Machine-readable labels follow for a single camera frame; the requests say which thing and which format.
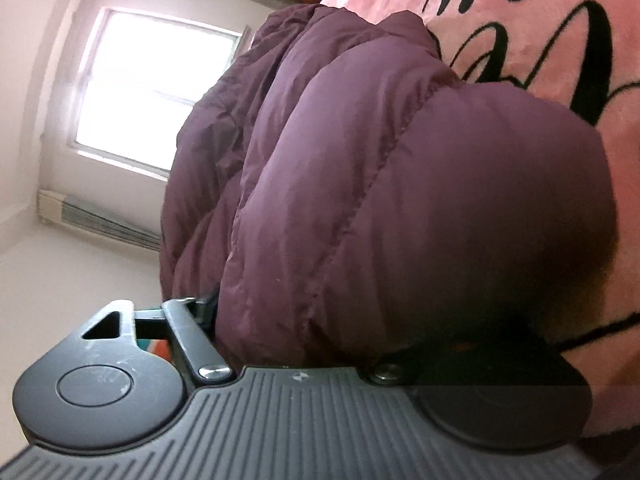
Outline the purple down jacket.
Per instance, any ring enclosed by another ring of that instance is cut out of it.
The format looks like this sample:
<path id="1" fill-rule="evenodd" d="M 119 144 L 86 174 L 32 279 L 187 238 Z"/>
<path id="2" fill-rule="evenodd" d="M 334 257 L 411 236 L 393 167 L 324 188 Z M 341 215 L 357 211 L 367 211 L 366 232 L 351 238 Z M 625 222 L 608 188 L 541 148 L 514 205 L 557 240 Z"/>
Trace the purple down jacket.
<path id="1" fill-rule="evenodd" d="M 320 4 L 271 14 L 195 104 L 160 228 L 163 296 L 216 295 L 235 367 L 562 334 L 617 245 L 595 128 L 460 80 L 416 14 Z"/>

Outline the teal orange plush toy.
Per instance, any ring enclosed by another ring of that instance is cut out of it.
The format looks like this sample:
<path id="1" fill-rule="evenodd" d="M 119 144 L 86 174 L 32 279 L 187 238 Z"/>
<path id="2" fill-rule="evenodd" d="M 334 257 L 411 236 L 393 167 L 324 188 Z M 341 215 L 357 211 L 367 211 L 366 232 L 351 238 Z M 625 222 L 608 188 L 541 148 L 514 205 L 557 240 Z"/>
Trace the teal orange plush toy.
<path id="1" fill-rule="evenodd" d="M 158 356 L 168 363 L 174 360 L 169 342 L 165 339 L 138 339 L 137 345 L 141 350 L 151 353 L 153 356 Z"/>

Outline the grey checked left curtain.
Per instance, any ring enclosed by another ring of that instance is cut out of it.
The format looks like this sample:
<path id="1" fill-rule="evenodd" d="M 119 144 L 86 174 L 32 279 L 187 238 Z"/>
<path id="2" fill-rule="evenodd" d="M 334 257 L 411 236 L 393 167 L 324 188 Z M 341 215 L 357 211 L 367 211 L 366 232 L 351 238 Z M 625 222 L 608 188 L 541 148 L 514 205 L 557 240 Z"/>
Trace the grey checked left curtain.
<path id="1" fill-rule="evenodd" d="M 152 252 L 160 250 L 158 234 L 73 195 L 39 190 L 37 209 L 42 220 Z"/>

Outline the white framed window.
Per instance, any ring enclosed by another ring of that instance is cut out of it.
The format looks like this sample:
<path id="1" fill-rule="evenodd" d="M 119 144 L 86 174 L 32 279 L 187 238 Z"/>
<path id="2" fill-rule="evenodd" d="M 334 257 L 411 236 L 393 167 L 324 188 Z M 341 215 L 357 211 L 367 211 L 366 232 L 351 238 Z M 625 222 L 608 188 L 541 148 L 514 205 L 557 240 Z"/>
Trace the white framed window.
<path id="1" fill-rule="evenodd" d="M 180 128 L 241 39 L 209 24 L 106 8 L 81 62 L 73 144 L 168 171 Z"/>

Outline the pink heart print blanket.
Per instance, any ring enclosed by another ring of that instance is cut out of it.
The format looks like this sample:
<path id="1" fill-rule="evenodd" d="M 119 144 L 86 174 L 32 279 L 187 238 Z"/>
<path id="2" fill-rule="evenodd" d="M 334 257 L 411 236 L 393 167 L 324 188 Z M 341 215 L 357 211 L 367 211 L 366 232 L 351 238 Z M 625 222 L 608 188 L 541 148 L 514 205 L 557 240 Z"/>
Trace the pink heart print blanket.
<path id="1" fill-rule="evenodd" d="M 566 347 L 593 388 L 580 446 L 613 465 L 639 449 L 639 0 L 324 0 L 376 23 L 419 14 L 468 81 L 506 81 L 602 134 L 620 241 L 598 314 Z"/>

